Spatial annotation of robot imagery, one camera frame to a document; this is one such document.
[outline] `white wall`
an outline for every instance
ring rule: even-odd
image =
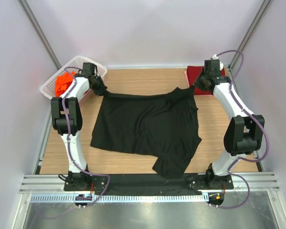
[[[81,54],[107,67],[203,64],[238,47],[261,2],[28,0],[60,62]]]
[[[244,54],[237,89],[265,117],[270,153],[262,164],[274,171],[286,201],[286,0],[273,1]]]
[[[0,1],[0,229],[11,227],[49,111],[39,87],[56,69],[16,0]]]

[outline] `white laundry basket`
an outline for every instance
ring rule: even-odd
[[[60,75],[63,75],[65,73],[64,69],[66,67],[78,67],[78,68],[82,68],[82,64],[84,62],[90,62],[90,63],[94,63],[97,66],[97,70],[98,70],[98,75],[104,80],[104,76],[107,73],[107,69],[102,66],[101,64],[90,60],[87,57],[83,57],[83,56],[76,56],[74,57],[72,60],[70,60],[68,63],[66,63],[62,68],[60,68],[50,79],[47,80],[47,82],[45,82],[41,88],[40,88],[40,92],[44,94],[44,96],[46,96],[47,98],[51,99],[53,97],[55,97],[55,82],[56,82],[56,78]],[[69,69],[69,71],[74,71],[74,72],[78,72],[77,69]]]

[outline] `garment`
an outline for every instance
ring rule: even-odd
[[[194,87],[141,96],[104,95],[91,146],[158,157],[153,170],[180,177],[201,142]]]

